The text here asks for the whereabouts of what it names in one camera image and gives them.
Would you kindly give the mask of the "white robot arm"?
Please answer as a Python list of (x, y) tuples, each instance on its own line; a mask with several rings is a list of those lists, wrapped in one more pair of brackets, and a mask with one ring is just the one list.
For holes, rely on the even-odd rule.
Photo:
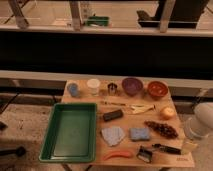
[(198, 147), (198, 141), (206, 139), (213, 132), (213, 102), (199, 103), (194, 108), (194, 116), (183, 124), (186, 138), (181, 147), (183, 155)]

